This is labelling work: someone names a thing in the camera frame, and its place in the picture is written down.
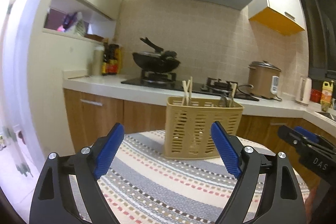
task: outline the white floor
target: white floor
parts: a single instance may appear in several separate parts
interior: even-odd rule
[[[0,186],[16,212],[26,223],[29,222],[29,211],[34,189],[39,177],[37,168],[21,139],[18,139],[20,148],[31,170],[27,177],[17,171],[8,147],[0,151]]]

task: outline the blue gripper pad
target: blue gripper pad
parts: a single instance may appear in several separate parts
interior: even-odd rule
[[[231,174],[234,175],[236,179],[239,178],[242,171],[240,170],[239,166],[239,157],[236,150],[231,145],[229,139],[227,138],[227,133],[223,132],[222,126],[217,124],[219,122],[214,122],[211,126],[211,137],[213,142],[216,145],[218,153],[222,158],[222,161],[226,167],[226,170]]]
[[[310,132],[310,131],[302,128],[302,127],[294,127],[294,130],[297,133],[300,133],[301,135],[305,136],[308,140],[310,140],[314,143],[319,143],[319,137],[316,134],[314,134],[314,133],[312,133],[312,132]]]
[[[108,140],[95,160],[96,168],[93,171],[93,176],[96,180],[107,174],[114,156],[124,140],[125,134],[124,126],[122,124],[118,124],[116,127],[112,128],[112,130],[113,132],[108,134]]]

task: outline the tiled wall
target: tiled wall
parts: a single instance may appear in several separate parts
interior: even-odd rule
[[[282,72],[282,91],[294,94],[308,73],[306,32],[285,37],[248,20],[242,11],[196,0],[123,0],[116,42],[124,47],[122,73],[139,76],[132,52],[150,51],[148,37],[181,61],[177,77],[204,83],[207,77],[246,83],[248,65],[267,60]]]

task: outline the white kettle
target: white kettle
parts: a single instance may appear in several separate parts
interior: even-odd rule
[[[308,105],[311,93],[311,79],[308,77],[300,77],[299,89],[296,94],[295,101],[302,105]]]

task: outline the plastic basket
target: plastic basket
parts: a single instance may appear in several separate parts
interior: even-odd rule
[[[182,106],[182,97],[169,97],[166,111],[164,156],[168,159],[211,159],[219,157],[210,127],[219,121],[227,133],[235,135],[244,107],[218,107],[219,99],[192,98]]]

